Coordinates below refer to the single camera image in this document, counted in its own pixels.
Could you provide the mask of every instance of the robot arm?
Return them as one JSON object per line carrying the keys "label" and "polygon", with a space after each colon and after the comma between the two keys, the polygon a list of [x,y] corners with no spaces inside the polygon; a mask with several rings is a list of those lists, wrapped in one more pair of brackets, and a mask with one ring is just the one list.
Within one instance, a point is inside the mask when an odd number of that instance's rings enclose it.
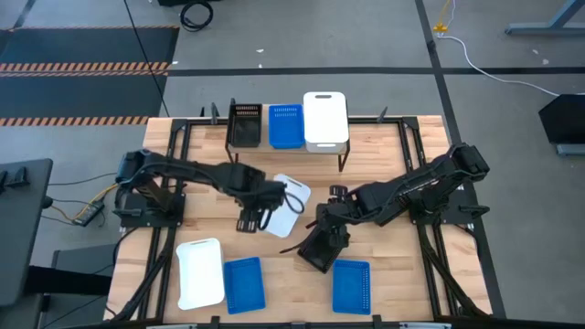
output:
{"label": "robot arm", "polygon": [[325,273],[349,245],[346,224],[374,222],[382,227],[407,210],[413,218],[438,219],[450,193],[464,182],[484,179],[488,172],[477,149],[461,143],[430,164],[388,182],[365,184],[349,192],[344,186],[332,186],[334,197],[317,206],[316,221],[308,226],[314,226],[313,231],[295,247],[301,257]]}
{"label": "robot arm", "polygon": [[255,232],[264,211],[282,205],[286,184],[265,179],[261,170],[245,164],[201,164],[173,159],[148,150],[127,153],[118,169],[116,183],[126,192],[136,189],[161,216],[179,211],[173,193],[161,188],[155,177],[174,178],[213,186],[233,196],[243,209],[237,230]]}

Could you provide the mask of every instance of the black basket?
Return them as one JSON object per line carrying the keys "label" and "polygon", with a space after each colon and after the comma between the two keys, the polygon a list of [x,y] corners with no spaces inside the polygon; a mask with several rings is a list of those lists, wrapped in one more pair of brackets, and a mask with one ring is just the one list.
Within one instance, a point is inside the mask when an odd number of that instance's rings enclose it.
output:
{"label": "black basket", "polygon": [[228,143],[234,147],[258,147],[262,132],[262,104],[229,106]]}

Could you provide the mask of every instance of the gray floor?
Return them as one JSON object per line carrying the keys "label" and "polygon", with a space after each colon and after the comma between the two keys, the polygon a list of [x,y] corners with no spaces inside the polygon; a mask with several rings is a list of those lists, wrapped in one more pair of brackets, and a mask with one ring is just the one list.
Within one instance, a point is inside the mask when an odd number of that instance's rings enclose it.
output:
{"label": "gray floor", "polygon": [[[583,66],[583,38],[508,37],[507,23],[546,21],[563,0],[457,1],[450,34],[462,38],[482,67]],[[434,25],[444,3],[424,1]],[[23,0],[0,3],[0,27],[11,27]],[[129,0],[137,25],[176,24],[178,8]],[[429,67],[416,6],[410,0],[224,0],[197,34],[181,30],[176,69],[270,67]],[[585,10],[576,21],[585,22]],[[120,1],[37,0],[26,26],[127,26]],[[461,46],[437,40],[444,67],[466,67]],[[583,75],[514,76],[555,92],[585,91]],[[537,111],[552,98],[483,76],[447,76],[463,139],[476,144],[492,172],[476,188],[495,269],[511,318],[585,323],[585,160],[559,158]],[[351,114],[442,114],[433,76],[325,75],[170,78],[171,114],[198,115],[214,101],[222,114],[238,101],[298,102],[309,90],[340,90]],[[2,161],[55,160],[53,182],[115,171],[125,151],[140,148],[144,127],[0,128]],[[112,180],[54,187],[54,197],[89,199]],[[77,207],[66,207],[69,213]],[[43,221],[33,261],[47,265],[53,249],[112,243],[117,219],[88,228]]]}

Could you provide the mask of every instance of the blue crate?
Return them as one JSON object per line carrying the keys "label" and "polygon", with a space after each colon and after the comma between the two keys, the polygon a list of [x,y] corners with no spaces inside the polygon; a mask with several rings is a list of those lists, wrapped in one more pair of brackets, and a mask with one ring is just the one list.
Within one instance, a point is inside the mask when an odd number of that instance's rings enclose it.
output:
{"label": "blue crate", "polygon": [[276,149],[301,148],[304,144],[303,105],[269,106],[268,140]]}
{"label": "blue crate", "polygon": [[237,314],[266,307],[260,258],[226,261],[223,266],[228,313]]}
{"label": "blue crate", "polygon": [[369,315],[369,263],[336,260],[333,264],[333,312]]}

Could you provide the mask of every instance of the perforated basket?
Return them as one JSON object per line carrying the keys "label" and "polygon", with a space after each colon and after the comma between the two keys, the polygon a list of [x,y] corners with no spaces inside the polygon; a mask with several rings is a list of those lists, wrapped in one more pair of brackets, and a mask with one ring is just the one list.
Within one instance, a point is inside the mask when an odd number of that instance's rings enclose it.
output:
{"label": "perforated basket", "polygon": [[268,108],[268,139],[276,149],[300,148],[304,144],[303,105],[271,105]]}
{"label": "perforated basket", "polygon": [[369,315],[369,263],[336,260],[333,265],[333,312]]}
{"label": "perforated basket", "polygon": [[229,314],[266,307],[260,258],[226,261],[223,269]]}

